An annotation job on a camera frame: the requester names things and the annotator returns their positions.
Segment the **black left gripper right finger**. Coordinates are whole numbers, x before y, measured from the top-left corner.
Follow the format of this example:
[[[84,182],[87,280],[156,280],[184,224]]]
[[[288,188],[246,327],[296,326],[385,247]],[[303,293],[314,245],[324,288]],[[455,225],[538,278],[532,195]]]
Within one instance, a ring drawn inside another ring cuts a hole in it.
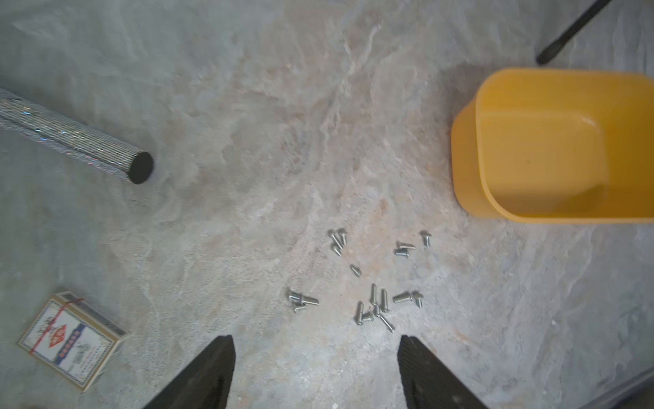
[[[397,357],[409,409],[487,409],[417,337],[403,335]]]

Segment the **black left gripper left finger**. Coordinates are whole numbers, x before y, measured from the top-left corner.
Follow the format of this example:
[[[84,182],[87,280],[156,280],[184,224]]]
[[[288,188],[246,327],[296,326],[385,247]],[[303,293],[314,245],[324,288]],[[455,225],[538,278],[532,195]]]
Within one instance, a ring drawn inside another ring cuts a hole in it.
[[[233,337],[217,337],[145,408],[226,408],[235,363]]]

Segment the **yellow plastic storage box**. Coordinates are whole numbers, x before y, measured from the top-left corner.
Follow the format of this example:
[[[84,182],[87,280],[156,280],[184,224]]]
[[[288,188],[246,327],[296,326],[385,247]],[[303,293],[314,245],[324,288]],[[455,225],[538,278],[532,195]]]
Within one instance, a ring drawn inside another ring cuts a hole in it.
[[[472,216],[518,223],[651,223],[653,81],[508,68],[453,121],[453,185]]]

